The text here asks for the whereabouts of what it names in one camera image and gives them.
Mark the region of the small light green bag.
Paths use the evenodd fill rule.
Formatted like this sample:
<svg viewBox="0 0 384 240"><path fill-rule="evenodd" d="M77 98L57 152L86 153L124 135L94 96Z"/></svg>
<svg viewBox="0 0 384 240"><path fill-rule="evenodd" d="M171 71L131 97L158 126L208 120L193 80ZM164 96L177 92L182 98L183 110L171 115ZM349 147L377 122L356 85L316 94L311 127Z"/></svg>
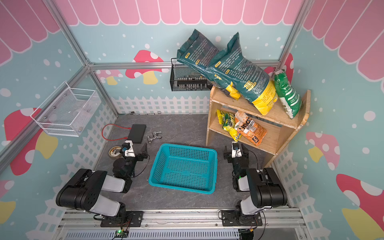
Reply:
<svg viewBox="0 0 384 240"><path fill-rule="evenodd" d="M291 86L284 70L275 71L274 83L277 95L286 114L290 119L293 119L299 113L302 106L302 99L299 93Z"/></svg>

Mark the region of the dark green fertilizer bag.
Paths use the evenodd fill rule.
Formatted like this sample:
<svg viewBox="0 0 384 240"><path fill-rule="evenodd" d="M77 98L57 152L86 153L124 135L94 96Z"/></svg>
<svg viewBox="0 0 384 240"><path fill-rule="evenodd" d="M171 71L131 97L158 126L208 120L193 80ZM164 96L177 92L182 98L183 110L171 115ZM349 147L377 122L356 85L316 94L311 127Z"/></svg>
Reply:
<svg viewBox="0 0 384 240"><path fill-rule="evenodd" d="M213 57L206 70L216 79L234 87L263 116L277 101L278 95L271 77L243 56L239 33Z"/></svg>
<svg viewBox="0 0 384 240"><path fill-rule="evenodd" d="M227 96L238 100L241 94L233 82L220 77L209 69L211 61L219 52L219 49L208 38L198 30L194 30L188 40L178 49L177 60L199 72Z"/></svg>

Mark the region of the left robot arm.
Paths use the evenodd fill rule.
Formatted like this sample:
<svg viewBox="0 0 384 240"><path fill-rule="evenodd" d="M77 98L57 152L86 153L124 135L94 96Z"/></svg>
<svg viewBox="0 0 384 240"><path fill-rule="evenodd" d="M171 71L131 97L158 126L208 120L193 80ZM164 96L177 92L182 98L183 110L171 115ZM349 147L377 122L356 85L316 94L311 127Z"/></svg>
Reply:
<svg viewBox="0 0 384 240"><path fill-rule="evenodd" d="M137 162L149 159L147 144L139 153L133 148L133 142L125 141L121 146L112 147L109 157L114 160L113 175L106 171L79 169L65 184L56 197L56 204L75 210L101 215L101 226L133 226L135 213L128 212L126 205L101 195L102 191L126 194L131 188Z"/></svg>

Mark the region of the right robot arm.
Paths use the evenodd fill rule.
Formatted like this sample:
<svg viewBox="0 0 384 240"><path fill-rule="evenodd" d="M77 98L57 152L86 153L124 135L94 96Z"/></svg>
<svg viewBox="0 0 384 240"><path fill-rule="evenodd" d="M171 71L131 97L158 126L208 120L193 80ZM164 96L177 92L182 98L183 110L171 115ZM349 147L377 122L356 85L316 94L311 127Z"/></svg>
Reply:
<svg viewBox="0 0 384 240"><path fill-rule="evenodd" d="M253 223L255 216L260 212L285 206L288 203L288 195L272 168L255 169L250 168L250 151L237 142L232 142L229 152L225 148L224 158L232 164L233 188L239 193L249 193L249 196L240 200L234 211L223 211L223 220L237 221L244 225Z"/></svg>

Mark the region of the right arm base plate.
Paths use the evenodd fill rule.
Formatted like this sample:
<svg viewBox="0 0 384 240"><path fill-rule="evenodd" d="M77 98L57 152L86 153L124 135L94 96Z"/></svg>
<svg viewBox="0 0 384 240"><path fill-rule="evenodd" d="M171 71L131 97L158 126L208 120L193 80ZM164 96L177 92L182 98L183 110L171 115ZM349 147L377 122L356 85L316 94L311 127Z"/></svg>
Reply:
<svg viewBox="0 0 384 240"><path fill-rule="evenodd" d="M256 215L243 215L240 211L236 210L220 210L218 217L224 227L249 226L255 228L263 225L260 213Z"/></svg>

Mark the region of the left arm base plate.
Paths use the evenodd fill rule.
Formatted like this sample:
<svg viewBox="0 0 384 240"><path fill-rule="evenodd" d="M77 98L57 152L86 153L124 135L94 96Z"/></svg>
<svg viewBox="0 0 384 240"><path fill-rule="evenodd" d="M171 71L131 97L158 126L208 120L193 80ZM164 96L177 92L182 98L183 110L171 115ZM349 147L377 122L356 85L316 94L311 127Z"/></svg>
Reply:
<svg viewBox="0 0 384 240"><path fill-rule="evenodd" d="M103 217L100 227L140 227L143 220L143 211L126 211L122 217Z"/></svg>

